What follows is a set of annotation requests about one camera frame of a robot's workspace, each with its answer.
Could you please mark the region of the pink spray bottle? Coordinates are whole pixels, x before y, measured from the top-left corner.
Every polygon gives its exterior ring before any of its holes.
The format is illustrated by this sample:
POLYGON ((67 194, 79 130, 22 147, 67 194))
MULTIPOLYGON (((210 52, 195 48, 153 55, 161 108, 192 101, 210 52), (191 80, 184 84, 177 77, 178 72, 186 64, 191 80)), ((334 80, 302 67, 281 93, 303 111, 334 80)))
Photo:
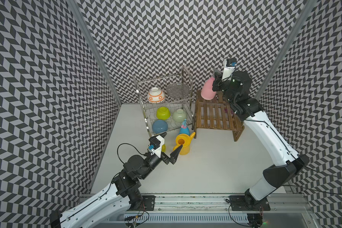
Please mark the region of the pink spray bottle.
POLYGON ((213 91, 213 83, 215 81, 215 77, 211 76, 204 84, 202 90, 201 90, 201 97, 205 100, 212 100, 215 95, 216 91, 213 91))

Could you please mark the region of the yellow watering can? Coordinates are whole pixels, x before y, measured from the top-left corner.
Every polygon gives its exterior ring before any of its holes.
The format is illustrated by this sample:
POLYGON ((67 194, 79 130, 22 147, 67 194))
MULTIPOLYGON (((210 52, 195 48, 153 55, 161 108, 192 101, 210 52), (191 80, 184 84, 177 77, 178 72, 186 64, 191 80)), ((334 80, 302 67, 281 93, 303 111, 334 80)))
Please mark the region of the yellow watering can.
POLYGON ((192 133, 191 135, 187 134, 179 134, 176 137, 176 145, 173 148, 173 151, 176 150, 179 146, 182 145, 182 149, 180 151, 180 155, 187 155, 190 152, 191 142, 194 139, 196 133, 192 133))

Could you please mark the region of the blue spray bottle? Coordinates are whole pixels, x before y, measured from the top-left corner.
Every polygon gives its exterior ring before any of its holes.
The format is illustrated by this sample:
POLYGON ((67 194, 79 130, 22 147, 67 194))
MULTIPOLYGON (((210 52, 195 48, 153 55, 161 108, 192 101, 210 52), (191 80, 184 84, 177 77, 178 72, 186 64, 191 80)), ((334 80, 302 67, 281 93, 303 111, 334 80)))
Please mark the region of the blue spray bottle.
POLYGON ((181 127, 180 127, 180 130, 179 130, 179 134, 185 134, 185 135, 188 135, 190 136, 191 135, 191 132, 188 128, 188 125, 187 125, 187 119, 184 119, 182 124, 181 124, 181 127))

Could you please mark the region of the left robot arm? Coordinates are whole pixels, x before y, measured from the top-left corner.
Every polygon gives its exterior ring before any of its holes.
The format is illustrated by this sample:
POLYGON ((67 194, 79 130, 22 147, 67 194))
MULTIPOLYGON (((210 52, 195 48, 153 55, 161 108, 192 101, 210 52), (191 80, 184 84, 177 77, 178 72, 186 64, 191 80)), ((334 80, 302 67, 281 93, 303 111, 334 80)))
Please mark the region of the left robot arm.
POLYGON ((162 151, 166 135, 161 133, 150 137, 146 153, 131 156, 123 163, 123 169, 98 193, 72 209, 51 213, 50 227, 93 228, 106 218, 130 208, 143 209, 140 180, 144 180, 161 162, 175 164, 183 148, 180 145, 166 155, 162 151))

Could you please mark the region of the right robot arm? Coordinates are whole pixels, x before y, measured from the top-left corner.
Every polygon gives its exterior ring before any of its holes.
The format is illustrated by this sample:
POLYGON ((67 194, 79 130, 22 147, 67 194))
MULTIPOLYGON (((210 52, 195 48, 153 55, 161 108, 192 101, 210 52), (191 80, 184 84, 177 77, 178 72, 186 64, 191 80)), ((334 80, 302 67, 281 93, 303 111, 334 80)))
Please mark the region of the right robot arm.
POLYGON ((255 133, 273 161, 258 182, 245 191, 244 202, 251 209, 297 176, 309 164, 309 158, 298 154, 273 126, 262 104, 250 96, 252 79, 246 71, 215 69, 213 77, 213 91, 222 92, 231 110, 255 133))

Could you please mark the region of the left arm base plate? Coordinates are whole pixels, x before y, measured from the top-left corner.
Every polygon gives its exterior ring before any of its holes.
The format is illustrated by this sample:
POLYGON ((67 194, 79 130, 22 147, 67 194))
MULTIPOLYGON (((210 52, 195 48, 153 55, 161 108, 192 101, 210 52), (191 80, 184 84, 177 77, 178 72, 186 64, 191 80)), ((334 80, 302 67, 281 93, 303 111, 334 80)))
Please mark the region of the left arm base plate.
POLYGON ((143 195, 131 204, 130 211, 153 211, 155 206, 155 195, 143 195))

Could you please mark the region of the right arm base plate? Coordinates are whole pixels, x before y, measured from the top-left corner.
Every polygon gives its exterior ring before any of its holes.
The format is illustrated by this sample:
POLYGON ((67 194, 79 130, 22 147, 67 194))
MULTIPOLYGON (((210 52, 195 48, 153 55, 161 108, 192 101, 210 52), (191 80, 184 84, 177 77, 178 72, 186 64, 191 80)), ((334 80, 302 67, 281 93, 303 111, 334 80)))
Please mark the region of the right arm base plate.
POLYGON ((256 201, 245 195, 230 195, 228 200, 233 211, 271 211, 267 198, 256 201))

